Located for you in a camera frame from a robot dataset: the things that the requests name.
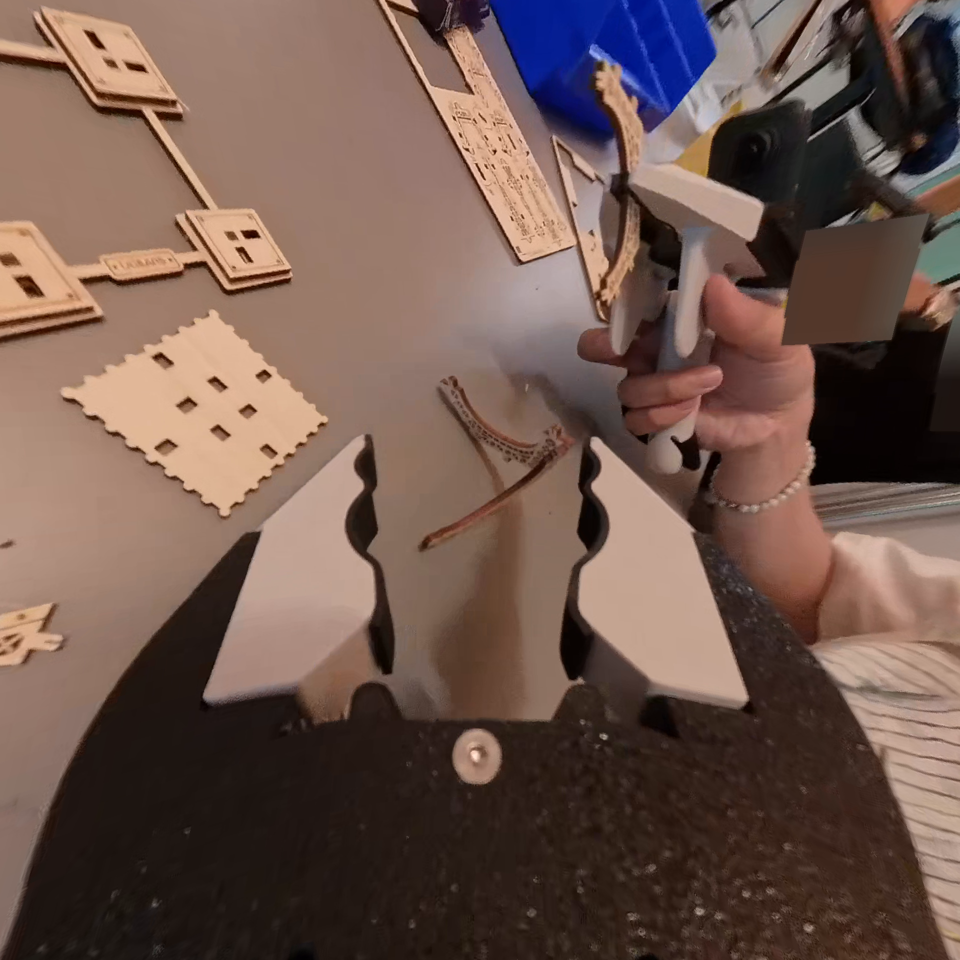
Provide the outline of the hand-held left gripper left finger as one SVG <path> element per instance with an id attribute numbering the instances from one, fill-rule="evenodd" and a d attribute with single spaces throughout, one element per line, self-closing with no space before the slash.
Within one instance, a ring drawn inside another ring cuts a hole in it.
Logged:
<path id="1" fill-rule="evenodd" d="M 374 440 L 360 435 L 258 531 L 203 702 L 290 695 L 316 722 L 393 671 L 395 631 L 378 536 Z"/>

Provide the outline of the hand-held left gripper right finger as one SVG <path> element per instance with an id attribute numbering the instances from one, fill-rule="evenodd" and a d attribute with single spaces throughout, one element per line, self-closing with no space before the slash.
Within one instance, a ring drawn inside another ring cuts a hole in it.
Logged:
<path id="1" fill-rule="evenodd" d="M 601 438 L 582 449 L 577 535 L 560 631 L 570 680 L 622 721 L 656 698 L 742 711 L 749 694 L 689 522 Z"/>

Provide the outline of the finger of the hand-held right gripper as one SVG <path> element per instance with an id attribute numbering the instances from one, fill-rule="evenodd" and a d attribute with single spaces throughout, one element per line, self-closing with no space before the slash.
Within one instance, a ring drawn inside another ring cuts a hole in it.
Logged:
<path id="1" fill-rule="evenodd" d="M 615 293 L 634 268 L 642 244 L 642 214 L 678 235 L 678 289 L 668 310 L 665 343 L 679 359 L 701 336 L 704 288 L 714 275 L 736 279 L 763 274 L 749 244 L 760 231 L 764 204 L 738 190 L 674 164 L 638 161 L 615 176 L 620 220 L 615 248 Z"/>
<path id="2" fill-rule="evenodd" d="M 658 222 L 649 225 L 636 197 L 606 197 L 601 209 L 607 266 L 600 280 L 600 306 L 608 321 L 615 356 L 623 356 L 644 323 L 661 317 L 671 282 L 671 267 L 653 253 Z"/>

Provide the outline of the curved wooden lattice leg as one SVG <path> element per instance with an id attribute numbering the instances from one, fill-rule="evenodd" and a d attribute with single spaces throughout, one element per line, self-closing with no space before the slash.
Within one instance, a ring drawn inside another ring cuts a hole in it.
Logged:
<path id="1" fill-rule="evenodd" d="M 617 241 L 599 288 L 599 302 L 611 313 L 642 243 L 642 204 L 631 192 L 629 182 L 642 161 L 644 128 L 639 101 L 624 88 L 618 64 L 600 61 L 594 69 L 593 88 L 614 130 L 619 160 L 618 172 L 609 181 L 609 192 L 619 206 Z"/>
<path id="2" fill-rule="evenodd" d="M 420 552 L 440 546 L 496 516 L 574 447 L 574 438 L 559 423 L 545 428 L 542 437 L 536 441 L 521 440 L 505 434 L 476 410 L 454 375 L 439 381 L 438 393 L 478 450 L 497 453 L 505 463 L 520 464 L 526 468 L 526 472 L 477 509 L 426 534 L 417 546 Z"/>

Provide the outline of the scalloped wooden square plate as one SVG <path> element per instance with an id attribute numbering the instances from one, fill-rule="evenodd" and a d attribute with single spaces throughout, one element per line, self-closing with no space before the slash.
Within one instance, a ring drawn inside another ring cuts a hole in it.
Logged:
<path id="1" fill-rule="evenodd" d="M 329 421 L 215 310 L 61 396 L 222 518 Z"/>

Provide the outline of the person's right forearm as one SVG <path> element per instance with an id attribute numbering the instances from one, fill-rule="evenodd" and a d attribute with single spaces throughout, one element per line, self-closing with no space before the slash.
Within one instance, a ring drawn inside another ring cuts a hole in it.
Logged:
<path id="1" fill-rule="evenodd" d="M 812 504 L 808 466 L 792 488 L 752 506 L 720 498 L 714 474 L 715 536 L 752 585 L 809 642 L 958 642 L 958 561 L 891 537 L 829 533 Z"/>

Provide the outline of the person's right hand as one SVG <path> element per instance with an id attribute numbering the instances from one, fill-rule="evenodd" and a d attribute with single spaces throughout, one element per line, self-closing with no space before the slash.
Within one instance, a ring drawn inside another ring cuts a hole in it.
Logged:
<path id="1" fill-rule="evenodd" d="M 706 282 L 702 310 L 713 333 L 702 366 L 655 371 L 655 330 L 637 337 L 623 356 L 609 334 L 587 330 L 577 352 L 626 372 L 617 392 L 630 434 L 653 438 L 692 417 L 701 445 L 721 456 L 713 482 L 718 497 L 760 505 L 792 489 L 810 460 L 812 354 L 805 345 L 782 345 L 784 313 L 723 275 Z"/>

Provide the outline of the narrow laser-cut wooden sheet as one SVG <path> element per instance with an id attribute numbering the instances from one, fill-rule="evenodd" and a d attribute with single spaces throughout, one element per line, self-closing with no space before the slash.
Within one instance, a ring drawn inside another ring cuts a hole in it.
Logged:
<path id="1" fill-rule="evenodd" d="M 598 214 L 602 209 L 602 197 L 609 185 L 608 178 L 598 172 L 591 162 L 557 134 L 552 134 L 550 140 L 557 163 L 568 221 L 576 241 L 583 275 L 593 301 L 594 312 L 600 324 L 608 327 L 611 322 L 612 307 L 603 301 L 601 288 L 610 269 L 610 261 L 604 246 L 601 223 L 597 222 L 596 226 L 587 229 L 582 226 L 578 218 L 580 199 L 577 192 L 577 177 L 587 185 L 600 190 L 595 197 Z"/>

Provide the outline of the blue plastic bin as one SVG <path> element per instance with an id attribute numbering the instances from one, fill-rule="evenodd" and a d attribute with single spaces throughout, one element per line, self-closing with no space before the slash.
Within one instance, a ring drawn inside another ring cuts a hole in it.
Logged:
<path id="1" fill-rule="evenodd" d="M 714 63 L 697 1 L 492 1 L 524 84 L 542 108 L 602 138 L 611 122 L 594 90 L 601 62 L 620 66 L 648 133 Z"/>

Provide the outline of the long laser-cut wooden sheet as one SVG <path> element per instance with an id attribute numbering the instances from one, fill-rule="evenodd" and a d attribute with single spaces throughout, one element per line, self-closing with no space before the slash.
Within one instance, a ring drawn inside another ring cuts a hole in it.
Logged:
<path id="1" fill-rule="evenodd" d="M 414 2 L 378 6 L 414 75 L 504 234 L 517 261 L 527 263 L 574 246 L 568 217 L 504 99 L 471 30 L 448 30 L 442 44 L 462 76 L 464 91 L 438 86 L 402 30 L 398 14 L 416 18 Z"/>

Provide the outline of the small wooden lattice piece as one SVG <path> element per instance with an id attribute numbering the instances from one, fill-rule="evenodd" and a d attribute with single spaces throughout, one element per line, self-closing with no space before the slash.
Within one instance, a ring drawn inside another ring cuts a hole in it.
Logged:
<path id="1" fill-rule="evenodd" d="M 23 665 L 36 652 L 56 652 L 65 638 L 46 630 L 55 603 L 28 606 L 1 613 L 1 667 Z"/>

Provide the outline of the striped printed shirt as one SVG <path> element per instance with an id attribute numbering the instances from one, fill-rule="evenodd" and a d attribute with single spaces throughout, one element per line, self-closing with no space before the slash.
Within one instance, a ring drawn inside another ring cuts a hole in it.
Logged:
<path id="1" fill-rule="evenodd" d="M 959 957 L 958 648 L 904 635 L 820 643 L 906 823 L 948 958 Z"/>

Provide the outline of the dark purple fringed object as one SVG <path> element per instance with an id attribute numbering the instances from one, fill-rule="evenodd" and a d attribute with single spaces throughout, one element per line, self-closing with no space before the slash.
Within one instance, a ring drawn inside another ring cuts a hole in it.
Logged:
<path id="1" fill-rule="evenodd" d="M 460 27 L 482 30 L 491 13 L 490 1 L 414 1 L 414 6 L 424 27 L 435 37 Z"/>

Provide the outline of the wooden base frame with squares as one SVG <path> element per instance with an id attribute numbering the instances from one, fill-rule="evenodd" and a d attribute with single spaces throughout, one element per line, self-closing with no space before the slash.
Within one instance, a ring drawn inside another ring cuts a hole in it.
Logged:
<path id="1" fill-rule="evenodd" d="M 90 285 L 135 285 L 210 271 L 225 294 L 291 282 L 292 266 L 258 212 L 218 204 L 172 137 L 165 119 L 186 108 L 134 29 L 124 23 L 43 6 L 33 14 L 45 45 L 2 39 L 4 64 L 59 68 L 103 114 L 138 115 L 186 183 L 198 209 L 175 215 L 189 249 L 155 246 L 69 264 L 31 221 L 1 222 L 1 338 L 100 322 Z"/>

